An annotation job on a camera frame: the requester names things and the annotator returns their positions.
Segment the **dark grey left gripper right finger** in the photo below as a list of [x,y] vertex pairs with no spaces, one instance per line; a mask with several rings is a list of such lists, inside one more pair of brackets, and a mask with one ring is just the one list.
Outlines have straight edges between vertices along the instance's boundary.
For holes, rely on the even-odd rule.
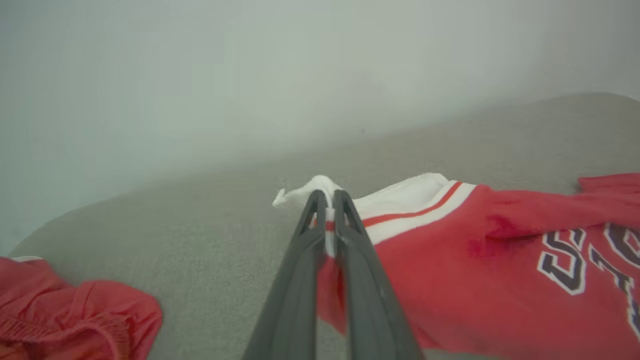
[[334,234],[343,273],[350,360],[425,360],[354,201],[334,193]]

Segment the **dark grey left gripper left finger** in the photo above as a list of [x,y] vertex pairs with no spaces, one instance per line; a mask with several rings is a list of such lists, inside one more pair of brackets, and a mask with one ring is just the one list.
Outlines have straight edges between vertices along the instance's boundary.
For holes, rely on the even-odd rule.
[[316,360],[317,278],[325,258],[326,209],[326,195],[311,192],[242,360]]

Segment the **red Bulls basketball jersey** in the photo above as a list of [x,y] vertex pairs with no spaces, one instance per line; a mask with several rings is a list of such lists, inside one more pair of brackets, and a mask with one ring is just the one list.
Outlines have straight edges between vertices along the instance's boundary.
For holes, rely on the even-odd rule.
[[640,360],[640,173],[577,194],[425,173],[354,200],[421,347]]

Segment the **red shorts with white stripes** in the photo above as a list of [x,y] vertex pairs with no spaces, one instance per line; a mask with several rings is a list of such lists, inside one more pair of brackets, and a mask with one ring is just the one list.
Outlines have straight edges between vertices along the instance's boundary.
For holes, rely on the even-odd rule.
[[71,285],[45,259],[0,256],[0,360],[146,360],[162,320],[129,285]]

